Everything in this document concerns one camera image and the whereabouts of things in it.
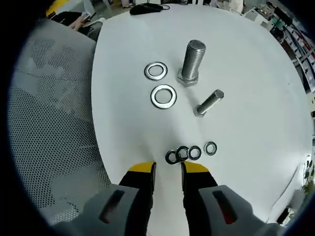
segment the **metal washer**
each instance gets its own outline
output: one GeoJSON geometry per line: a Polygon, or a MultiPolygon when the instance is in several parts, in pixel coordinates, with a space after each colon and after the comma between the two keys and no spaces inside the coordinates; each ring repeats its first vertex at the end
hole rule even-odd
{"type": "Polygon", "coordinates": [[[186,160],[188,159],[188,149],[189,149],[189,148],[188,148],[187,146],[180,146],[180,147],[176,150],[176,152],[175,152],[176,160],[179,160],[179,161],[186,161],[186,160]],[[181,155],[179,154],[179,152],[180,152],[181,150],[185,150],[186,156],[181,157],[181,155]]]}
{"type": "Polygon", "coordinates": [[[164,78],[164,76],[167,74],[167,67],[164,63],[156,61],[156,62],[152,62],[150,64],[148,64],[146,66],[146,68],[144,69],[144,75],[150,79],[150,80],[161,80],[164,78]],[[159,75],[152,75],[150,74],[149,70],[150,68],[152,68],[153,66],[159,66],[162,68],[162,73],[160,73],[159,75]]]}
{"type": "Polygon", "coordinates": [[[170,151],[167,152],[167,154],[165,155],[165,160],[166,160],[166,162],[167,162],[168,164],[170,164],[170,165],[175,165],[175,164],[179,163],[179,160],[178,160],[178,159],[176,159],[175,161],[171,161],[171,160],[169,159],[169,156],[170,156],[171,154],[174,154],[174,155],[175,155],[175,151],[174,151],[174,150],[170,150],[170,151]]]}
{"type": "Polygon", "coordinates": [[[200,149],[200,147],[198,147],[198,146],[191,146],[191,147],[189,148],[189,150],[188,150],[188,157],[189,157],[189,159],[192,160],[192,161],[198,160],[198,159],[201,157],[201,149],[200,149]],[[197,151],[198,151],[198,155],[195,156],[195,157],[193,157],[193,156],[191,155],[191,152],[192,152],[193,150],[197,150],[197,151]]]}
{"type": "Polygon", "coordinates": [[[153,105],[155,105],[157,108],[160,108],[160,109],[170,108],[171,106],[173,106],[175,104],[176,99],[177,99],[177,93],[176,93],[175,89],[173,89],[170,85],[159,85],[159,86],[156,86],[151,92],[151,101],[152,101],[153,105]],[[169,100],[169,102],[167,102],[167,103],[159,103],[157,101],[156,94],[160,90],[167,90],[167,91],[169,91],[171,93],[172,97],[169,100]]]}
{"type": "Polygon", "coordinates": [[[213,156],[214,154],[216,154],[216,152],[217,152],[217,150],[218,150],[218,146],[216,145],[215,142],[207,142],[207,143],[205,144],[205,147],[203,148],[203,150],[204,150],[204,152],[205,152],[205,154],[206,154],[207,156],[213,156]],[[214,150],[213,150],[212,152],[208,152],[208,149],[207,149],[208,146],[213,146],[214,150]]]}

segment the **bolt thread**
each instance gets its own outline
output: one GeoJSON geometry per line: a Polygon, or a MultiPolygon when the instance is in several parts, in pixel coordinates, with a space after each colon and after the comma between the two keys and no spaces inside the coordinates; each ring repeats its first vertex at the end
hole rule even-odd
{"type": "Polygon", "coordinates": [[[182,76],[184,80],[193,80],[198,76],[198,68],[206,52],[206,45],[198,40],[192,40],[188,43],[182,76]]]}
{"type": "Polygon", "coordinates": [[[203,115],[214,106],[217,102],[224,98],[224,93],[217,89],[215,90],[200,106],[196,108],[198,115],[203,115]]]}

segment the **bolt head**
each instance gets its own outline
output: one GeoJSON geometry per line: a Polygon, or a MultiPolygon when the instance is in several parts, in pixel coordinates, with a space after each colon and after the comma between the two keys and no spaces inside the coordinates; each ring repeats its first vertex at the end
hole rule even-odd
{"type": "Polygon", "coordinates": [[[195,114],[196,117],[204,117],[205,113],[204,114],[199,114],[198,113],[198,111],[197,111],[198,107],[199,107],[199,105],[195,107],[195,109],[193,110],[193,113],[195,114]]]}
{"type": "Polygon", "coordinates": [[[182,69],[180,68],[178,70],[178,74],[177,74],[177,79],[176,80],[177,80],[178,83],[182,84],[184,87],[189,87],[189,86],[193,86],[193,85],[198,83],[198,80],[199,80],[198,77],[199,76],[197,74],[197,76],[193,80],[186,81],[186,80],[183,79],[182,69]]]}

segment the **gray chair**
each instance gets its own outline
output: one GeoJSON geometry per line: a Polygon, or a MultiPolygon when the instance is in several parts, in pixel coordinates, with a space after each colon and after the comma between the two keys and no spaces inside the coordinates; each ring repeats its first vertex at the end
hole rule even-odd
{"type": "Polygon", "coordinates": [[[13,71],[11,152],[25,190],[50,224],[75,218],[110,183],[92,120],[94,51],[88,37],[42,20],[13,71]]]}

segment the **shelf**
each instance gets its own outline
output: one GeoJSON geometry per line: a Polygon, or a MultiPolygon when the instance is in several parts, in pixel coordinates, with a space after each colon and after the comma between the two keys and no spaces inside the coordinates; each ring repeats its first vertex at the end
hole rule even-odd
{"type": "Polygon", "coordinates": [[[295,43],[292,40],[291,35],[286,33],[284,39],[288,43],[288,45],[290,46],[292,51],[294,52],[295,56],[300,59],[303,56],[303,54],[300,51],[301,49],[298,46],[296,46],[297,43],[295,43]]]}
{"type": "Polygon", "coordinates": [[[311,65],[311,68],[313,69],[313,72],[315,73],[315,59],[314,59],[314,57],[312,55],[309,55],[307,57],[307,59],[311,65]]]}
{"type": "Polygon", "coordinates": [[[309,84],[311,92],[314,92],[315,91],[314,71],[311,69],[310,65],[305,66],[305,63],[303,64],[299,58],[296,58],[296,59],[302,68],[303,74],[306,78],[307,83],[309,84]]]}
{"type": "Polygon", "coordinates": [[[292,25],[289,26],[289,28],[292,28],[294,31],[299,32],[303,38],[305,39],[306,43],[312,48],[314,46],[313,41],[309,38],[309,36],[307,35],[306,29],[303,27],[303,31],[298,28],[295,24],[295,22],[293,21],[292,25]]]}
{"type": "Polygon", "coordinates": [[[303,48],[303,46],[305,45],[303,41],[299,40],[299,36],[295,33],[292,33],[287,27],[285,27],[286,32],[289,33],[291,39],[293,39],[293,41],[295,41],[295,45],[297,45],[297,47],[299,48],[299,51],[301,52],[302,55],[305,55],[307,53],[307,51],[303,48]]]}
{"type": "Polygon", "coordinates": [[[293,36],[294,40],[298,42],[300,49],[303,51],[304,54],[309,54],[310,52],[313,54],[314,51],[314,43],[310,41],[308,36],[306,35],[306,32],[300,31],[300,29],[295,26],[295,24],[292,24],[291,26],[285,27],[290,35],[293,36]]]}

